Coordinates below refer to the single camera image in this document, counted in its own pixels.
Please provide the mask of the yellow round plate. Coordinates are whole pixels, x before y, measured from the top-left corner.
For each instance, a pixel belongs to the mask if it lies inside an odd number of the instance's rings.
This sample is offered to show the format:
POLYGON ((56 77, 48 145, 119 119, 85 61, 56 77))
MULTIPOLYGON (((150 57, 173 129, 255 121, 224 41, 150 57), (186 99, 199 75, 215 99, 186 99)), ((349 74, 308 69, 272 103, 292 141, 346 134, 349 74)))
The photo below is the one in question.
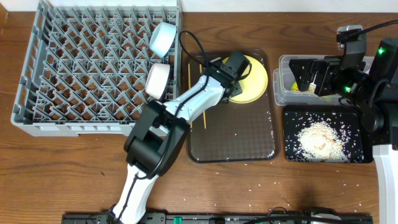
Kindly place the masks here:
POLYGON ((267 88, 268 74, 264 66, 253 57, 246 55, 246 58, 252 67, 247 66, 244 74, 251 71, 245 79, 238 81, 241 93, 230 98, 233 103, 251 103, 260 98, 267 88))

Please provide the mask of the wooden chopstick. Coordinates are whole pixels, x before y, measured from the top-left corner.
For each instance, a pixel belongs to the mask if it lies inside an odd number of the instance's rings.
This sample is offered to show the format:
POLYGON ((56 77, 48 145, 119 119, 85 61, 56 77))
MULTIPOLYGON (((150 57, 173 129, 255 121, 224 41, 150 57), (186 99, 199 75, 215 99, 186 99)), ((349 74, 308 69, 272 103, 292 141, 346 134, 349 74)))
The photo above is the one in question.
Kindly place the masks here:
MULTIPOLYGON (((200 64, 200 73, 202 74, 203 72, 203 67, 200 64)), ((204 129, 206 129, 206 111, 203 112, 203 125, 204 125, 204 129)))
POLYGON ((190 64, 188 63, 188 89, 190 90, 192 87, 192 83, 191 83, 191 72, 190 72, 190 64))

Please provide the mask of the white shallow bowl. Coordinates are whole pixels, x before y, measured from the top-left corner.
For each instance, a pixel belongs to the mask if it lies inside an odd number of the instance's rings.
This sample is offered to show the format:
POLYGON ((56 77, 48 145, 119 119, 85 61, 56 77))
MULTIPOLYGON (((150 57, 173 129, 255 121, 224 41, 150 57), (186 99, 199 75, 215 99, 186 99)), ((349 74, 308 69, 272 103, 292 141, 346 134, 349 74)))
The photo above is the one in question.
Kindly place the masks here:
POLYGON ((161 99, 169 78, 170 65, 155 63, 151 66, 146 85, 145 91, 148 95, 155 98, 156 100, 161 99))

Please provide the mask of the light blue bowl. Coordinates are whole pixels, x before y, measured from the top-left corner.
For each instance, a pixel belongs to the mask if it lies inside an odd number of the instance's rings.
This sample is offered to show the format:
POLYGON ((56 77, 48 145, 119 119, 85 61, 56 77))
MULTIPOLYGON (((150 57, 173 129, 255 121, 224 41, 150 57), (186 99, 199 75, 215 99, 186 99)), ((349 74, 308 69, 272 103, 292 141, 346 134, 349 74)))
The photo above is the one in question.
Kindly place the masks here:
POLYGON ((169 48, 171 48, 176 33, 176 25, 161 22, 152 33, 149 48, 158 57, 164 57, 169 51, 169 48))

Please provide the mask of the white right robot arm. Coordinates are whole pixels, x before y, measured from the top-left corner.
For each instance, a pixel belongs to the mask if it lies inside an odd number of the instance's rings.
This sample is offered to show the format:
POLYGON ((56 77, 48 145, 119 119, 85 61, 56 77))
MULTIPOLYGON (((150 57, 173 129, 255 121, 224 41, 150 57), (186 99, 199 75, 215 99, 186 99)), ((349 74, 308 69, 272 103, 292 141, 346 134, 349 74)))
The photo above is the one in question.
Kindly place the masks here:
POLYGON ((340 95, 359 110, 376 163, 379 221, 397 223, 397 39, 381 40, 368 72, 365 51, 357 40, 340 57, 296 58, 289 68, 300 91, 314 83, 317 96, 340 95))

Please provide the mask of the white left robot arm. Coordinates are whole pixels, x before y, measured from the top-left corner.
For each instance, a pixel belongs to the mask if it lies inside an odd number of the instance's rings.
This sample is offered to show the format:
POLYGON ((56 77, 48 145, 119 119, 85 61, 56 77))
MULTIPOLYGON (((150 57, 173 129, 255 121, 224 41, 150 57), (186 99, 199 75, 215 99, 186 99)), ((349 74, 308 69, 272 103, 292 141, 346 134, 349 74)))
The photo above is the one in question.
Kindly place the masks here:
POLYGON ((108 223, 137 223, 144 216, 156 180, 175 162, 191 123, 235 91, 241 93, 238 81, 250 72, 249 65, 212 65, 178 98, 147 104, 124 143, 127 178, 119 202, 108 213, 108 223))

